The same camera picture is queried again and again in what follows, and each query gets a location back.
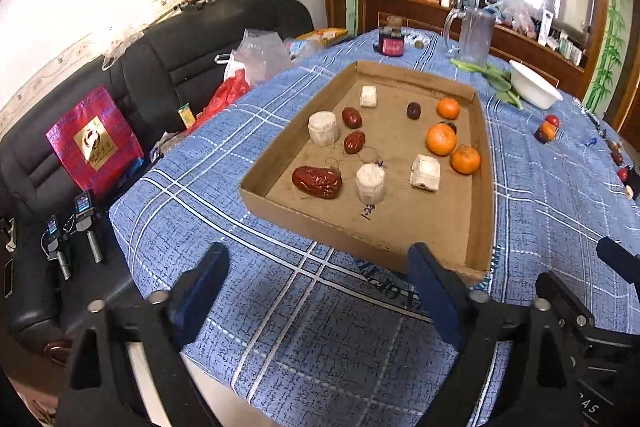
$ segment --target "plastic bag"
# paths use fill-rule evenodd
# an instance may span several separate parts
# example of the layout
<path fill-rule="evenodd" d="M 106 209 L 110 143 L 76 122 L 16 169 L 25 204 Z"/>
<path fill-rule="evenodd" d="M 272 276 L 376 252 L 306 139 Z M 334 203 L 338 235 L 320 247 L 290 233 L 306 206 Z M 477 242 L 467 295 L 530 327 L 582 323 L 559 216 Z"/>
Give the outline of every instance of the plastic bag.
<path fill-rule="evenodd" d="M 226 64 L 225 74 L 222 77 L 223 82 L 228 78 L 236 76 L 236 71 L 244 70 L 244 64 L 236 60 L 236 50 L 232 50 L 229 54 L 216 55 L 214 60 L 216 64 Z"/>
<path fill-rule="evenodd" d="M 324 51 L 324 46 L 318 40 L 285 39 L 284 45 L 289 51 L 295 65 L 298 65 L 307 57 L 318 55 Z"/>
<path fill-rule="evenodd" d="M 523 0 L 484 0 L 484 8 L 495 14 L 496 21 L 509 26 L 531 39 L 536 38 L 536 27 L 531 17 L 535 15 L 534 7 Z"/>
<path fill-rule="evenodd" d="M 111 34 L 110 48 L 103 53 L 102 70 L 106 71 L 111 68 L 127 48 L 134 42 L 140 40 L 144 36 L 140 27 L 127 26 L 123 30 L 113 32 Z"/>
<path fill-rule="evenodd" d="M 189 127 L 189 134 L 195 131 L 207 120 L 210 120 L 220 111 L 234 103 L 245 93 L 251 91 L 251 86 L 245 79 L 244 70 L 236 70 L 234 76 L 227 78 L 213 95 L 213 98 L 196 118 L 196 123 Z"/>
<path fill-rule="evenodd" d="M 244 63 L 246 81 L 251 87 L 293 66 L 282 39 L 276 32 L 244 30 L 244 38 L 234 54 Z"/>

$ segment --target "floor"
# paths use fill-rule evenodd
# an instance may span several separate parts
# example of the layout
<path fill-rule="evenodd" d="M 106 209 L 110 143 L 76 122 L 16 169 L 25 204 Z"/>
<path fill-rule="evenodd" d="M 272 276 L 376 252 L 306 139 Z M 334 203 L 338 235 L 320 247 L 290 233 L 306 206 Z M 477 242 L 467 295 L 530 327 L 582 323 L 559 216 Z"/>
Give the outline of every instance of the floor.
<path fill-rule="evenodd" d="M 0 271 L 10 254 L 0 248 Z M 4 298 L 0 297 L 0 371 L 4 369 L 12 384 L 28 399 L 54 409 L 62 390 L 64 370 L 43 357 L 27 352 L 7 331 Z"/>
<path fill-rule="evenodd" d="M 153 384 L 142 344 L 129 344 L 129 358 L 149 418 L 159 427 L 171 427 L 171 423 L 160 403 L 158 391 L 156 391 L 156 387 Z M 249 405 L 228 387 L 211 378 L 191 362 L 191 360 L 185 356 L 182 356 L 182 359 L 191 373 L 191 378 L 193 378 L 197 384 L 200 393 L 223 426 L 278 427 L 276 423 L 271 421 L 261 411 Z"/>

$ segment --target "small fruit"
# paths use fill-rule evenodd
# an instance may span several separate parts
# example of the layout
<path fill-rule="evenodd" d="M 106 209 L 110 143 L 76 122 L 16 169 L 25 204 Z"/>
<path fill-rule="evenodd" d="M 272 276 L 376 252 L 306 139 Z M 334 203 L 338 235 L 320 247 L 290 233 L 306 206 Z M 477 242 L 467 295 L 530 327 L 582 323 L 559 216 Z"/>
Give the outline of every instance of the small fruit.
<path fill-rule="evenodd" d="M 534 133 L 533 136 L 535 136 L 540 143 L 547 143 L 551 140 L 556 139 L 557 131 L 558 130 L 554 125 L 548 123 L 548 121 L 545 120 L 543 121 L 542 125 L 538 127 L 538 130 Z"/>
<path fill-rule="evenodd" d="M 455 120 L 460 114 L 460 104 L 453 98 L 443 98 L 438 102 L 436 111 L 447 120 Z"/>
<path fill-rule="evenodd" d="M 335 198 L 342 187 L 342 176 L 337 169 L 306 165 L 293 171 L 291 181 L 303 192 L 324 200 Z"/>
<path fill-rule="evenodd" d="M 345 107 L 342 110 L 342 121 L 349 129 L 362 127 L 362 117 L 355 107 Z"/>
<path fill-rule="evenodd" d="M 536 140 L 538 140 L 540 143 L 547 143 L 549 141 L 549 137 L 542 131 L 540 131 L 540 128 L 538 128 L 538 130 L 533 133 L 533 136 L 535 136 Z"/>
<path fill-rule="evenodd" d="M 420 104 L 417 102 L 409 102 L 409 105 L 406 106 L 406 115 L 412 120 L 418 120 L 421 112 L 422 109 L 420 108 Z"/>
<path fill-rule="evenodd" d="M 344 151 L 347 154 L 355 154 L 356 152 L 360 152 L 362 147 L 364 146 L 364 140 L 366 136 L 362 131 L 353 131 L 347 135 L 347 138 L 344 139 Z"/>
<path fill-rule="evenodd" d="M 619 169 L 618 178 L 620 178 L 621 182 L 626 183 L 626 181 L 629 179 L 629 169 L 627 169 L 626 167 Z"/>
<path fill-rule="evenodd" d="M 618 167 L 620 167 L 625 162 L 625 159 L 622 157 L 620 151 L 612 152 L 611 157 Z"/>
<path fill-rule="evenodd" d="M 451 166 L 460 174 L 473 174 L 480 168 L 480 154 L 473 147 L 461 145 L 451 155 Z"/>
<path fill-rule="evenodd" d="M 440 123 L 446 123 L 449 127 L 453 129 L 454 133 L 458 134 L 458 128 L 456 127 L 456 124 L 454 124 L 453 122 L 442 120 Z"/>
<path fill-rule="evenodd" d="M 545 117 L 545 121 L 548 121 L 554 127 L 560 127 L 560 119 L 554 114 L 548 114 Z"/>
<path fill-rule="evenodd" d="M 446 123 L 438 123 L 430 128 L 426 143 L 434 154 L 446 156 L 456 148 L 456 133 Z"/>

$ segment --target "black leather sofa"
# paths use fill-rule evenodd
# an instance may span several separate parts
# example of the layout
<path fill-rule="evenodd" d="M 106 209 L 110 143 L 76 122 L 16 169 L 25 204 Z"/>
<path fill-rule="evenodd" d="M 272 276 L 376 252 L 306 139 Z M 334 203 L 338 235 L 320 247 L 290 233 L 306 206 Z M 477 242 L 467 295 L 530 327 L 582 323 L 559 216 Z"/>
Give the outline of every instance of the black leather sofa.
<path fill-rule="evenodd" d="M 40 246 L 46 220 L 55 212 L 66 221 L 80 192 L 46 132 L 104 85 L 148 154 L 165 131 L 184 129 L 176 111 L 180 106 L 189 102 L 197 114 L 209 103 L 225 68 L 214 58 L 237 48 L 245 28 L 274 30 L 285 39 L 312 31 L 313 24 L 296 0 L 217 0 L 201 10 L 186 10 L 146 30 L 109 70 L 102 70 L 102 57 L 81 68 L 2 138 L 0 215 L 15 217 L 17 232 L 13 292 L 6 298 L 8 327 L 30 351 L 42 353 L 47 344 L 72 338 L 94 299 L 116 305 L 141 299 L 107 217 L 97 230 L 102 263 L 94 263 L 84 233 L 71 237 L 71 279 L 65 282 L 57 263 L 46 260 Z M 119 195 L 122 189 L 110 194 L 102 209 Z"/>

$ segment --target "green vegetable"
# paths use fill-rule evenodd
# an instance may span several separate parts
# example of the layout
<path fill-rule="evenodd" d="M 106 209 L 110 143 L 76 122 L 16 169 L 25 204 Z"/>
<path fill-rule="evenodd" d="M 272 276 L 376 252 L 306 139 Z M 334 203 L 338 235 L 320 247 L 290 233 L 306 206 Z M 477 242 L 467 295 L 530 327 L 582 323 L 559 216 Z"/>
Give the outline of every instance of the green vegetable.
<path fill-rule="evenodd" d="M 471 64 L 469 62 L 463 62 L 462 60 L 451 59 L 451 64 L 457 67 L 459 70 L 467 71 L 468 73 L 480 73 L 485 77 L 487 82 L 493 87 L 499 100 L 510 103 L 516 106 L 518 109 L 522 109 L 520 103 L 520 95 L 511 86 L 511 71 L 501 70 L 493 64 L 486 63 L 484 66 L 478 66 L 477 64 Z"/>
<path fill-rule="evenodd" d="M 518 109 L 522 109 L 522 104 L 520 103 L 520 96 L 516 92 L 498 91 L 496 96 L 503 102 L 510 103 L 511 105 L 515 105 Z"/>
<path fill-rule="evenodd" d="M 507 82 L 503 77 L 493 78 L 491 76 L 486 76 L 485 78 L 496 91 L 508 91 L 511 89 L 511 83 Z"/>

